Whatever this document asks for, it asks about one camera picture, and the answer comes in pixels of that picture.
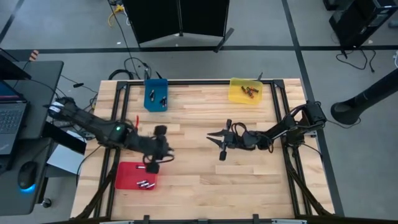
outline laptop keyboard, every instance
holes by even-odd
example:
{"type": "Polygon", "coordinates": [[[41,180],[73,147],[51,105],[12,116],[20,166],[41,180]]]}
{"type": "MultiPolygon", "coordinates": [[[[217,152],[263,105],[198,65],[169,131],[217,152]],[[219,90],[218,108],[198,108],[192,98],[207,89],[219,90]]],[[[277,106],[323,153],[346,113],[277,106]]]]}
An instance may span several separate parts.
{"type": "Polygon", "coordinates": [[[16,133],[22,112],[21,110],[0,110],[0,134],[16,133]]]}

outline laptop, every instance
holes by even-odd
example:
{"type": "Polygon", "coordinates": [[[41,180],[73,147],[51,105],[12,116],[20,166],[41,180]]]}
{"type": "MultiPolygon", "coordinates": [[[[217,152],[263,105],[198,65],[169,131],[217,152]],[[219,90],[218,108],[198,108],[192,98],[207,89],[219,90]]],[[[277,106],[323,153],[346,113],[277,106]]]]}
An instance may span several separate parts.
{"type": "Polygon", "coordinates": [[[28,105],[28,101],[21,94],[0,80],[0,156],[12,157],[28,105]]]}

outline black desk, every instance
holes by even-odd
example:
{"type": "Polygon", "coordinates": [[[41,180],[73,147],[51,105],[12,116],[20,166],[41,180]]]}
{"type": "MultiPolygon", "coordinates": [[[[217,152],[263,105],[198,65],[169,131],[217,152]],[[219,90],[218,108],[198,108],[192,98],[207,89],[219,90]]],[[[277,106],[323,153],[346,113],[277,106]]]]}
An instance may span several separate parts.
{"type": "MultiPolygon", "coordinates": [[[[16,65],[22,68],[25,63],[16,62],[16,65]]],[[[55,90],[62,67],[63,62],[61,61],[30,62],[25,67],[25,71],[32,76],[33,80],[42,82],[55,90]]],[[[7,82],[10,86],[14,86],[16,83],[14,80],[7,82]]],[[[20,80],[16,85],[16,90],[30,102],[30,108],[25,120],[25,128],[20,135],[22,139],[17,142],[16,159],[12,169],[0,175],[0,216],[29,214],[34,205],[41,202],[48,179],[46,177],[47,159],[54,148],[51,139],[71,149],[78,148],[81,153],[84,153],[85,144],[46,122],[47,109],[43,105],[52,102],[54,92],[50,88],[30,80],[20,80]],[[50,146],[43,149],[48,143],[51,143],[50,146]],[[17,186],[19,169],[23,163],[31,160],[38,152],[40,154],[35,159],[39,165],[35,189],[29,194],[23,193],[17,186]]],[[[0,163],[7,163],[7,157],[0,157],[0,163]]]]}

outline blue bin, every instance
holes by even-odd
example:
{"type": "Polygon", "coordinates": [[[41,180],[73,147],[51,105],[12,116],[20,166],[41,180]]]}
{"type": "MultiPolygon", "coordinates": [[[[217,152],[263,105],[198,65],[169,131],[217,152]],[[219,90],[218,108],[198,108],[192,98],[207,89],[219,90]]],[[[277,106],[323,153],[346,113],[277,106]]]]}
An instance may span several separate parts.
{"type": "Polygon", "coordinates": [[[169,105],[169,82],[167,79],[153,79],[153,80],[145,80],[145,98],[144,98],[144,108],[149,112],[163,112],[167,111],[167,107],[169,105]],[[149,95],[152,90],[155,90],[155,100],[152,102],[149,98],[149,95]],[[162,106],[160,102],[163,97],[166,96],[167,104],[165,107],[162,106]]]}

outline red tray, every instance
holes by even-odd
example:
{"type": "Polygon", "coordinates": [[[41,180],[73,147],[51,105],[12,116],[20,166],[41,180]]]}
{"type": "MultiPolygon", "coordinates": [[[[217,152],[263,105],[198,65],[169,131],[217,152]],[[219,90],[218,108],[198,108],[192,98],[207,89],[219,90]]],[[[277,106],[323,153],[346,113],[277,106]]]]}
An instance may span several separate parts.
{"type": "Polygon", "coordinates": [[[137,169],[136,166],[144,166],[141,162],[119,163],[116,183],[114,187],[120,190],[154,190],[156,188],[157,174],[148,174],[145,169],[137,169]],[[155,186],[146,189],[140,188],[137,182],[146,180],[155,186]]]}

